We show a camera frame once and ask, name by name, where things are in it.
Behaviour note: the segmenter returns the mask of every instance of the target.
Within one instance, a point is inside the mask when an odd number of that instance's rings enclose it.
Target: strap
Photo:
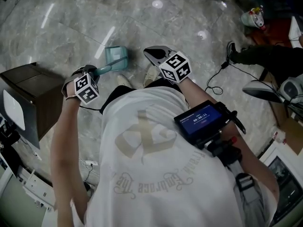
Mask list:
[[[239,161],[227,166],[235,177],[235,197],[243,226],[265,226],[264,204],[259,185],[253,177],[244,173]]]
[[[68,96],[65,100],[67,101],[68,99],[73,99],[73,98],[78,99],[81,102],[81,100],[78,98],[77,95]]]

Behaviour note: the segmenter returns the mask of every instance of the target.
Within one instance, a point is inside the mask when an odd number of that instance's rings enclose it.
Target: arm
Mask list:
[[[300,43],[300,45],[303,47],[303,35],[301,35],[301,36],[299,37],[299,43]]]
[[[192,108],[206,100],[217,103],[216,100],[189,78],[184,79],[178,86]],[[273,193],[275,199],[278,201],[279,186],[274,174],[252,153],[233,122],[229,123],[222,130],[222,139],[229,140],[232,136],[236,136],[238,139],[234,147],[239,148],[242,152],[241,166],[243,171],[258,178]]]
[[[67,85],[67,92],[74,95],[73,82]],[[89,200],[79,170],[79,106],[77,99],[65,101],[51,144],[51,176],[58,208],[58,227],[73,226],[71,199],[83,222]]]

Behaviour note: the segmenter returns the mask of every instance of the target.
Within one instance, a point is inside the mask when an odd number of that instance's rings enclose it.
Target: cable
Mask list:
[[[21,140],[24,144],[28,145],[28,144],[22,139],[21,136],[20,136],[20,140]]]
[[[236,68],[236,69],[238,69],[239,71],[242,71],[242,72],[244,72],[244,73],[250,75],[250,76],[253,77],[255,80],[257,80],[257,81],[263,83],[264,85],[266,85],[267,87],[269,87],[270,89],[272,89],[272,90],[274,91],[274,93],[275,93],[278,97],[280,97],[280,95],[279,95],[278,92],[274,89],[274,87],[271,87],[270,85],[264,83],[263,81],[260,81],[258,78],[256,78],[255,76],[251,75],[250,73],[248,73],[248,72],[246,72],[246,71],[243,71],[243,70],[241,70],[240,68],[238,68],[238,67],[236,67],[236,66],[234,66],[234,65],[232,65],[232,64],[230,64],[230,63],[229,63],[229,65],[232,66],[232,67],[234,67],[234,68]],[[218,87],[218,86],[211,87],[211,86],[209,86],[210,81],[211,81],[216,75],[218,75],[218,74],[221,72],[221,70],[222,70],[222,68],[220,68],[220,70],[219,70],[216,74],[214,74],[214,75],[207,81],[207,87],[205,88],[205,91],[206,91],[207,89],[210,88],[210,89],[212,89],[213,93],[216,94],[216,95],[222,95],[222,94],[223,94],[223,89],[222,89],[221,87]],[[220,92],[220,93],[216,93],[216,92],[214,91],[214,88],[220,89],[221,92]]]
[[[89,170],[89,174],[90,174],[90,172],[93,170],[93,164],[90,164],[90,165],[91,165],[91,169]]]
[[[81,161],[82,166],[84,166],[86,169],[90,170],[90,168],[89,168],[90,165],[86,164],[85,160],[82,160],[81,158],[79,158],[79,160]],[[92,171],[92,173],[97,176],[100,176],[100,174],[96,173],[94,170]]]
[[[292,100],[297,98],[297,97],[303,97],[303,94],[299,94],[299,95],[296,95],[296,96],[293,96],[289,101],[290,103],[292,103]]]
[[[86,109],[90,109],[90,110],[94,110],[94,111],[100,111],[101,109],[96,109],[96,108],[87,108],[87,107],[83,107],[80,105],[80,108],[86,108]]]
[[[214,74],[214,75],[207,81],[207,87],[205,88],[204,91],[206,91],[207,89],[210,88],[210,89],[212,89],[213,93],[215,93],[216,95],[222,95],[222,94],[223,94],[223,89],[222,89],[221,87],[217,87],[217,86],[211,87],[211,86],[209,86],[210,81],[211,81],[216,75],[218,75],[218,74],[220,73],[220,71],[222,71],[222,68],[220,68],[220,70],[219,70],[216,74]],[[216,93],[216,92],[214,91],[214,88],[220,89],[220,90],[221,90],[221,93]]]
[[[285,40],[285,41],[277,42],[277,43],[275,43],[275,45],[281,44],[281,43],[285,43],[285,42],[290,42],[290,41],[299,41],[299,40],[295,40],[295,39],[297,39],[297,38],[299,38],[299,37],[300,37],[300,36],[297,36],[297,37],[295,37],[295,38],[293,38],[293,39],[290,39],[290,40]]]
[[[271,87],[270,85],[264,83],[263,81],[260,81],[260,80],[259,80],[258,78],[256,78],[255,76],[251,75],[250,73],[248,73],[248,72],[246,72],[246,71],[241,70],[241,69],[238,68],[238,67],[235,67],[234,65],[231,65],[231,66],[234,67],[234,68],[236,68],[236,69],[238,69],[238,70],[240,70],[240,71],[242,71],[242,72],[244,72],[244,73],[246,73],[246,74],[248,74],[248,75],[250,75],[250,76],[252,76],[252,77],[253,77],[254,79],[256,79],[257,81],[263,83],[264,85],[266,85],[267,87],[269,87],[270,89],[272,89],[272,90],[275,92],[275,94],[276,94],[278,97],[280,97],[280,95],[278,94],[278,92],[277,92],[273,87]]]

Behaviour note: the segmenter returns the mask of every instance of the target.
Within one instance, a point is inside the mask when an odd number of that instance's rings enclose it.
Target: white sneaker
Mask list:
[[[119,74],[117,76],[117,82],[118,82],[119,86],[127,86],[127,87],[130,87],[130,88],[133,88],[131,83],[129,82],[129,80],[122,74]]]
[[[144,87],[148,86],[153,81],[155,81],[157,79],[158,75],[159,75],[159,72],[157,70],[157,67],[151,65],[148,68],[147,73],[144,78],[144,83],[143,83]]]

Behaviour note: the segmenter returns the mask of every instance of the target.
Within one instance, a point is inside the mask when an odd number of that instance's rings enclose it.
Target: glove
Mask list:
[[[82,66],[79,69],[77,69],[76,71],[74,71],[72,73],[72,75],[65,80],[64,85],[62,87],[62,94],[65,97],[68,97],[67,90],[66,90],[67,84],[69,84],[71,81],[74,81],[76,78],[82,77],[86,73],[89,73],[89,75],[93,78],[95,83],[98,83],[100,76],[95,76],[94,75],[94,70],[95,69],[97,69],[97,68],[93,65],[86,65],[86,66]]]

